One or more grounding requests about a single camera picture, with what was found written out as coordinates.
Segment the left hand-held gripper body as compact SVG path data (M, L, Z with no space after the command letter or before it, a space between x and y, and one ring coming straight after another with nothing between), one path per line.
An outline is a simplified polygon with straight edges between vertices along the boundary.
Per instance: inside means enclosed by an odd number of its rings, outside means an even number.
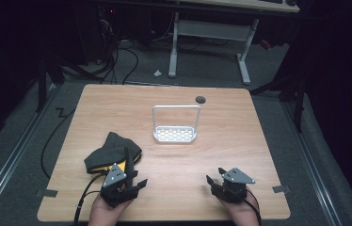
M135 199L140 189L139 186L133 186L133 179L137 175L137 170L124 172L117 164L114 164L106 174L100 196L113 208Z

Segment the white metal rack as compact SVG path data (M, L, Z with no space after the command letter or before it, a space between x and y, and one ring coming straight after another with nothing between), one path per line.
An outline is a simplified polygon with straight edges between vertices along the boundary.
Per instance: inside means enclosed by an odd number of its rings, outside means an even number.
M159 143L192 143L198 134L199 105L155 105L153 137Z

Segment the person's right hand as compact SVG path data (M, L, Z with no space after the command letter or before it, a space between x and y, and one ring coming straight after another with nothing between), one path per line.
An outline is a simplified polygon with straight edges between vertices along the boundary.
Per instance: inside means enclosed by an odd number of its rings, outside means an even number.
M227 209L236 226L260 226L257 218L258 203L250 193L243 202L238 204L228 203L221 199L219 201Z

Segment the white-legged desk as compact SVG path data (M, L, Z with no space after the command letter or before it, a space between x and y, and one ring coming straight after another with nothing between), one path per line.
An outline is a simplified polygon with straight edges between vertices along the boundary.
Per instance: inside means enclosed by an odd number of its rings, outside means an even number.
M241 9L248 12L276 13L281 15L297 15L300 8L290 0L170 0L175 7L197 7L204 12L213 9L220 12L224 9ZM246 64L249 47L259 23L259 17L254 16L247 24L226 22L205 22L203 19L194 17L192 19L181 19L179 13L173 14L172 49L170 52L168 76L175 77L178 62L178 38L180 36L209 38L216 40L237 40L244 43L241 53L236 55L242 82L250 84L250 77Z

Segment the metal floor rail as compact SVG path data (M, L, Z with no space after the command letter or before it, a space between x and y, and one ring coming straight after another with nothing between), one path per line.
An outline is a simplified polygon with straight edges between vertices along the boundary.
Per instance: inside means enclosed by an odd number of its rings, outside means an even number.
M60 89L60 85L51 85L46 89L46 100L38 108L39 90L37 86L33 87L5 120L0 131L0 195L22 159L48 104Z
M295 137L298 142L299 150L301 152L304 165L307 169L308 175L312 182L312 187L316 194L317 200L319 201L323 213L327 219L328 226L342 226L340 216L335 209L334 203L328 189L323 181L322 176L319 173L318 168L312 158L309 146L301 132L298 131L294 122L293 109L289 104L281 103L284 114L286 115L289 124L291 125Z

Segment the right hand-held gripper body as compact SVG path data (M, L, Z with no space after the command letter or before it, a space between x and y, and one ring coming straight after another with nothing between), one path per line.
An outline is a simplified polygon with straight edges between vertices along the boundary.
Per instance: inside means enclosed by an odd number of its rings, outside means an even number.
M224 176L221 176L223 179L221 189L213 195L228 203L241 203L247 197L247 185L253 185L256 181L239 168L226 171Z

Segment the person's left hand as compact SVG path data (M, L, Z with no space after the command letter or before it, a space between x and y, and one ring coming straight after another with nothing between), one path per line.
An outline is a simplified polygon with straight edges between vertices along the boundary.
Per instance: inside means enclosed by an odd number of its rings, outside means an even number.
M121 215L132 202L133 200L130 200L111 207L98 195L90 208L88 226L116 226Z

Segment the dark grey cloth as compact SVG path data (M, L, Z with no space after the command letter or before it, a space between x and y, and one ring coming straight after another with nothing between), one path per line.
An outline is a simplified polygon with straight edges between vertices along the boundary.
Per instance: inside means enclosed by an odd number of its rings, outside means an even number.
M86 171L95 174L109 170L114 164L125 165L139 161L141 148L131 139L110 132L101 148L93 151L85 160Z

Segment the black metal stand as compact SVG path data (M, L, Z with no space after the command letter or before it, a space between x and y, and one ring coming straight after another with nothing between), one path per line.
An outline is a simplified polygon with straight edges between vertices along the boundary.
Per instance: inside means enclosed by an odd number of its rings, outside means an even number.
M65 77L61 70L60 60L54 55L43 55L39 61L38 70L38 107L37 111L41 112L46 104L47 100L47 77L50 77L51 81L55 85L62 85L65 81Z
M268 90L279 90L279 100L283 103L295 103L293 110L293 123L296 130L301 133L301 117L304 110L305 79L301 75L289 75L276 79L259 88L251 90L251 95L258 95Z

